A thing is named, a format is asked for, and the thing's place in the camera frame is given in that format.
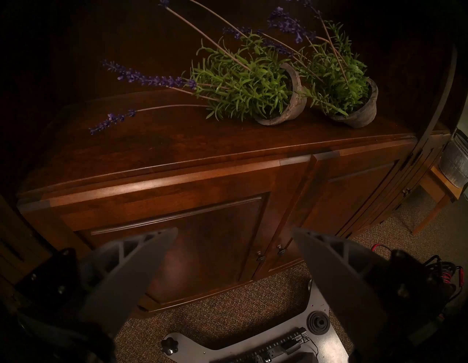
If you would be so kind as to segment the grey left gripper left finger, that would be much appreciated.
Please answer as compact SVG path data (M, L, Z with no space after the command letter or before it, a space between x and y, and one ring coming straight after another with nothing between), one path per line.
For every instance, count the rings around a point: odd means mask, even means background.
M178 228L110 241L79 261L85 290L79 321L114 337L146 292L178 236Z

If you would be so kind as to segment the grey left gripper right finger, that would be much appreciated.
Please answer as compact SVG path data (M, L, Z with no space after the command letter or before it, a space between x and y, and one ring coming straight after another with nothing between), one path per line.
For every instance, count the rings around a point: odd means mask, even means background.
M384 352L389 313L377 293L389 260L361 244L304 228L292 238L334 315L357 352Z

